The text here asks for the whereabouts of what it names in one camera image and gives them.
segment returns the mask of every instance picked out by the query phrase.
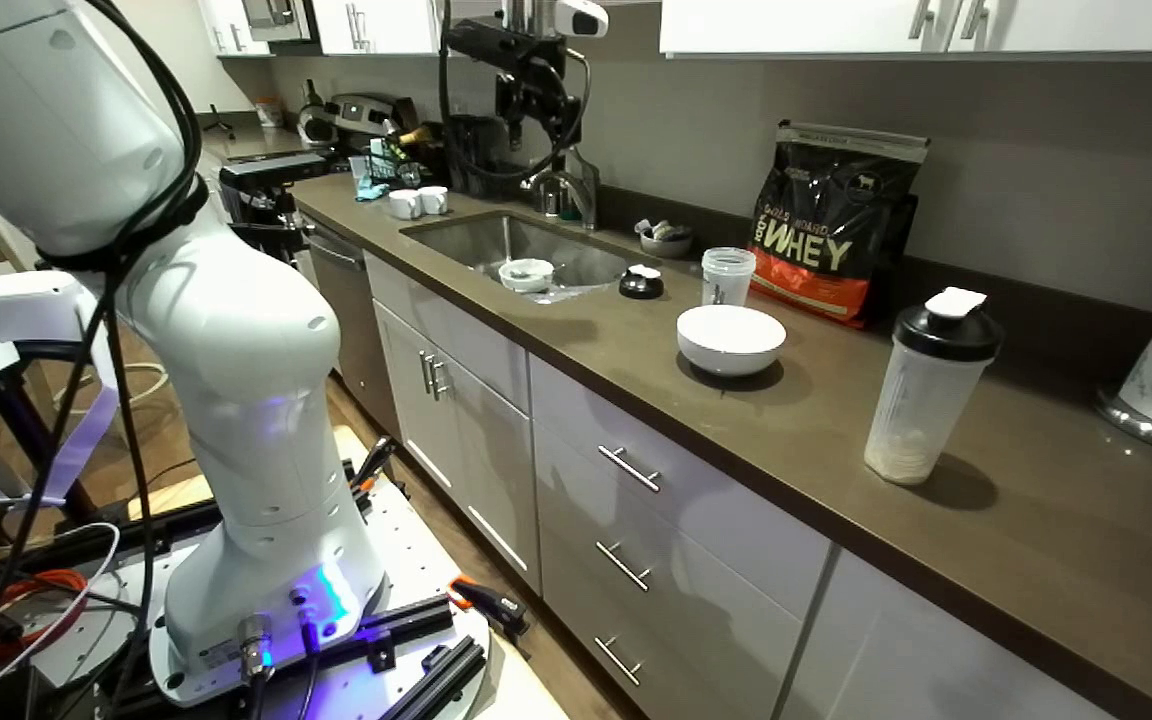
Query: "upper cabinet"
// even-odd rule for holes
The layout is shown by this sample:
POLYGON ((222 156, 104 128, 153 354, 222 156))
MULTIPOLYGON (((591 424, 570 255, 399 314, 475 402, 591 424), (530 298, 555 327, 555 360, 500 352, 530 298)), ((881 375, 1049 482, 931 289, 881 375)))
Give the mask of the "upper cabinet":
POLYGON ((951 53, 1152 53, 1152 3, 962 0, 951 53))
POLYGON ((661 53, 1152 53, 1152 3, 1120 0, 661 0, 661 53))
POLYGON ((245 0, 201 0, 217 55, 269 55, 269 43, 252 34, 245 0))
POLYGON ((944 48, 955 0, 661 0, 661 53, 921 53, 944 48))
MULTIPOLYGON (((445 0, 315 0, 324 55, 433 55, 445 0)), ((457 15, 493 15, 498 0, 457 0, 457 15)))

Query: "cabinet handle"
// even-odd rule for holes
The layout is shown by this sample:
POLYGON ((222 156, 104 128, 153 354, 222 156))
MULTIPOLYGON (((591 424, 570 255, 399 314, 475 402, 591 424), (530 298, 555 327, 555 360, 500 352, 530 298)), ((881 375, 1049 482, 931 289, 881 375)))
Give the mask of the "cabinet handle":
POLYGON ((649 565, 649 568, 628 568, 624 556, 620 556, 620 539, 615 539, 615 543, 591 539, 591 548, 595 548, 613 568, 620 568, 620 577, 628 577, 634 587, 652 591, 652 582, 649 582, 652 565, 649 565))
POLYGON ((921 0, 907 22, 907 39, 921 39, 931 19, 937 19, 931 0, 921 0))
POLYGON ((347 43, 365 48, 365 11, 355 3, 346 3, 347 43))
POLYGON ((359 255, 346 255, 342 246, 332 246, 329 238, 321 236, 303 236, 303 244, 338 263, 365 263, 359 255))
POLYGON ((985 0, 973 0, 967 19, 964 19, 964 39, 976 39, 976 31, 985 31, 989 22, 989 6, 985 0))
POLYGON ((445 398, 449 394, 449 362, 439 354, 429 354, 429 386, 433 386, 433 398, 445 398))
POLYGON ((641 665, 641 660, 635 660, 635 665, 624 665, 624 660, 615 655, 615 637, 610 637, 610 639, 606 639, 606 637, 591 637, 591 642, 595 642, 634 682, 644 682, 644 678, 641 678, 641 669, 644 669, 644 665, 641 665))
POLYGON ((422 385, 425 385, 425 394, 433 394, 433 354, 422 352, 422 385))
POLYGON ((293 19, 295 19, 295 11, 293 11, 293 3, 289 3, 289 0, 269 0, 263 6, 269 6, 269 15, 278 15, 278 19, 283 19, 283 22, 293 22, 293 19))
POLYGON ((644 482, 652 494, 661 494, 661 471, 635 467, 635 462, 628 459, 628 448, 610 448, 610 443, 599 443, 599 455, 606 455, 610 462, 615 462, 624 474, 634 474, 635 482, 644 482))

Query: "brown countertop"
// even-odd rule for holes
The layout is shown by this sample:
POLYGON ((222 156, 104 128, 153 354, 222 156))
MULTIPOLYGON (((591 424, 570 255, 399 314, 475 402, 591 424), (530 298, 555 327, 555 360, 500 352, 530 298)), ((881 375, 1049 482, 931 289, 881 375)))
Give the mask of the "brown countertop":
MULTIPOLYGON (((751 295, 793 331, 780 375, 711 386, 676 362, 672 321, 700 295, 685 273, 666 273, 661 298, 595 289, 539 308, 409 238, 346 175, 293 194, 1017 655, 1117 717, 1152 717, 1152 448, 1091 406, 985 378, 937 474, 907 492, 862 459, 886 339, 751 295)), ((489 206, 453 194, 453 216, 489 206)))
POLYGON ((211 128, 204 134, 204 150, 217 159, 233 159, 233 156, 263 156, 263 150, 295 150, 303 149, 295 132, 260 132, 257 125, 233 125, 233 134, 211 128))

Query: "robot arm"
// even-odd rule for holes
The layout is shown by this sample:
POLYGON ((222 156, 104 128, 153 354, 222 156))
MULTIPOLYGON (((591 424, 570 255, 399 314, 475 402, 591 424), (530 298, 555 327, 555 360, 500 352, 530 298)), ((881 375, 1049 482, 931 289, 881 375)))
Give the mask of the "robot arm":
POLYGON ((498 110, 513 132, 532 117, 560 150, 577 145, 585 110, 585 100, 563 86, 563 58, 585 62, 570 34, 610 34, 610 6, 595 0, 505 0, 498 19, 449 22, 445 48, 500 67, 498 110))
MULTIPOLYGON (((353 629, 384 577, 324 402, 338 314, 217 216, 153 223, 149 206, 193 181, 187 163, 187 138, 104 53, 91 15, 70 0, 0 0, 0 213, 62 268, 98 268, 142 231, 131 259, 107 255, 129 263, 117 308, 169 367, 226 514, 174 568, 153 629, 153 671, 176 703, 245 682, 238 646, 252 619, 279 669, 303 655, 303 607, 353 629)), ((101 268, 79 279, 104 293, 101 268)))

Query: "gray wall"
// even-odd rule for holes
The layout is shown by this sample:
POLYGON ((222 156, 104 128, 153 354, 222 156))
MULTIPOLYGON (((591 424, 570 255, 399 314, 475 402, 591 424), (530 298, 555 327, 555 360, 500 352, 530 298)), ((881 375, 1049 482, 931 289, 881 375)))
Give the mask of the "gray wall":
MULTIPOLYGON (((1152 312, 1152 58, 661 58, 656 6, 590 43, 585 156, 606 182, 751 213, 780 117, 931 134, 912 255, 1152 312)), ((457 110, 489 72, 457 62, 457 110)), ((409 93, 437 117, 433 58, 278 58, 295 106, 409 93)))

